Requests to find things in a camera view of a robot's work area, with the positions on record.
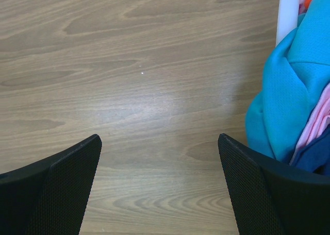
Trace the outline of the white plastic laundry basket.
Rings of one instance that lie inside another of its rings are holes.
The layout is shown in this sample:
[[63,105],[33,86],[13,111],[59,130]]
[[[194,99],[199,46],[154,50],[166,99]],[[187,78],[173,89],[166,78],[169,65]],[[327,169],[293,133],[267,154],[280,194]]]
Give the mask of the white plastic laundry basket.
[[300,0],[279,0],[276,45],[278,45],[288,33],[297,27],[299,1]]

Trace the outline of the navy blue t shirt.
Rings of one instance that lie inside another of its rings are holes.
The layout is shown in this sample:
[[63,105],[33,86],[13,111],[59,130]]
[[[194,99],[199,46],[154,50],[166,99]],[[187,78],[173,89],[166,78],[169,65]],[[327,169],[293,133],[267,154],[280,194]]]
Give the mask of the navy blue t shirt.
[[329,176],[329,126],[318,138],[298,150],[290,164],[301,170]]

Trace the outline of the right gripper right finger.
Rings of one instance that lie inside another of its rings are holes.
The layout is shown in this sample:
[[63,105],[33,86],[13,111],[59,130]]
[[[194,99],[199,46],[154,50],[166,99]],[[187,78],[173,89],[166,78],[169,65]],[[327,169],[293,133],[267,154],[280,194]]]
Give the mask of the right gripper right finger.
[[274,160],[224,133],[218,148],[240,234],[329,234],[329,177]]

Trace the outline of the pink t shirt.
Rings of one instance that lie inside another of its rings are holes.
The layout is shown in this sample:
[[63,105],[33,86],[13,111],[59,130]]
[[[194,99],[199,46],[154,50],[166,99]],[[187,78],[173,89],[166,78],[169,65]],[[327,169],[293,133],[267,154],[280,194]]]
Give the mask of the pink t shirt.
[[329,84],[324,88],[317,105],[312,111],[309,120],[300,135],[300,138],[295,146],[295,151],[289,162],[293,164],[298,151],[307,146],[312,140],[321,136],[329,125]]

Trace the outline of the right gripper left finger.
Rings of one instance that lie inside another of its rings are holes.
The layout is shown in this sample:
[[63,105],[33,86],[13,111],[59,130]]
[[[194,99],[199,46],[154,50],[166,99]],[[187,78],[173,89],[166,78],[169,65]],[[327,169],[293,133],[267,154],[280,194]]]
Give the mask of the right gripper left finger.
[[100,159],[92,135],[1,174],[1,234],[79,234]]

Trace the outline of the teal t shirt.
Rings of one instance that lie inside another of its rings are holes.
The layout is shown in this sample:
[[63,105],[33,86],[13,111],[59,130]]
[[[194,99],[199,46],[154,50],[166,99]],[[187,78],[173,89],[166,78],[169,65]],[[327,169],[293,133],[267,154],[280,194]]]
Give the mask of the teal t shirt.
[[329,0],[312,0],[265,63],[261,92],[245,117],[249,147],[289,162],[328,83]]

